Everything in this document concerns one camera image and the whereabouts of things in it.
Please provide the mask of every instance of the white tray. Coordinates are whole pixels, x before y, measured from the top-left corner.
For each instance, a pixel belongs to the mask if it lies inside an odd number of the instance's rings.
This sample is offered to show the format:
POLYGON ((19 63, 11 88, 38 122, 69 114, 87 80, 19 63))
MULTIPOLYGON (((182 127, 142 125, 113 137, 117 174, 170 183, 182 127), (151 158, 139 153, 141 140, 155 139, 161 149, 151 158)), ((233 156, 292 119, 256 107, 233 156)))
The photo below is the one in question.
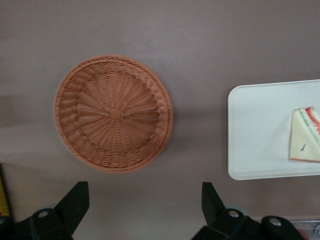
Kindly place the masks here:
POLYGON ((294 109, 320 113, 320 79, 243 85, 228 96, 228 173, 235 180, 320 175, 320 163, 289 159, 294 109))

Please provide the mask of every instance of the bread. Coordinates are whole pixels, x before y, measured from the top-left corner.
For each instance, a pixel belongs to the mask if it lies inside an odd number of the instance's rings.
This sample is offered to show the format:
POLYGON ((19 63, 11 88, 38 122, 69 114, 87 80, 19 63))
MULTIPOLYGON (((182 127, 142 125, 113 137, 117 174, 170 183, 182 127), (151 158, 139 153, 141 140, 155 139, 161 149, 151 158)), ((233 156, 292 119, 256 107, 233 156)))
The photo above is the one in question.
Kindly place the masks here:
POLYGON ((320 117, 312 106, 293 111, 289 158, 320 162, 320 117))

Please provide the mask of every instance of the yellow object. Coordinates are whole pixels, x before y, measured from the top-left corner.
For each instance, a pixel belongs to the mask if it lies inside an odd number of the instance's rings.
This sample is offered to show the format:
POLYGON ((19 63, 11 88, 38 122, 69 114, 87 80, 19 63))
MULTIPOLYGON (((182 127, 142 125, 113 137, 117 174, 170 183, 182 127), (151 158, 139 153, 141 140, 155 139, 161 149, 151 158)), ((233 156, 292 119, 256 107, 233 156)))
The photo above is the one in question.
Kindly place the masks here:
POLYGON ((10 216, 9 205, 2 176, 0 176, 0 217, 10 216))

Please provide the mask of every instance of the wicker basket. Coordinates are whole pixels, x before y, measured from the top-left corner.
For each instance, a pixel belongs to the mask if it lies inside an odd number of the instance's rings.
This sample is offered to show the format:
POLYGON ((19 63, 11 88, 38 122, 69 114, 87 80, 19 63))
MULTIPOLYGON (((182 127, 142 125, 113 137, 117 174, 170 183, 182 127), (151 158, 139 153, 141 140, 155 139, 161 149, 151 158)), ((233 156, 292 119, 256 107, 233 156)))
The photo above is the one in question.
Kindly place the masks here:
POLYGON ((152 162, 166 147, 173 108, 160 79, 140 62, 98 56, 73 68, 55 98, 57 131, 92 168, 125 173, 152 162))

